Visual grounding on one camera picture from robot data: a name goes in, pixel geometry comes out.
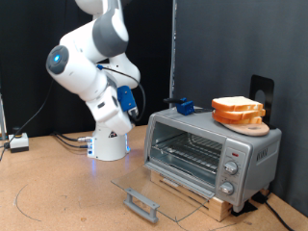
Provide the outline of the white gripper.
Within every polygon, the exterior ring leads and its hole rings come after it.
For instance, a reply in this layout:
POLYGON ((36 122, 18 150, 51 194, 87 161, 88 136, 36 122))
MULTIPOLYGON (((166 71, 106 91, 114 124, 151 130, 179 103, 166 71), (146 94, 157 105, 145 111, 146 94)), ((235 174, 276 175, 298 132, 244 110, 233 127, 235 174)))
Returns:
POLYGON ((96 122, 104 123, 118 135, 125 135, 132 129, 132 123, 122 111, 117 100, 117 91, 113 87, 107 87, 98 99, 88 101, 87 106, 96 122))

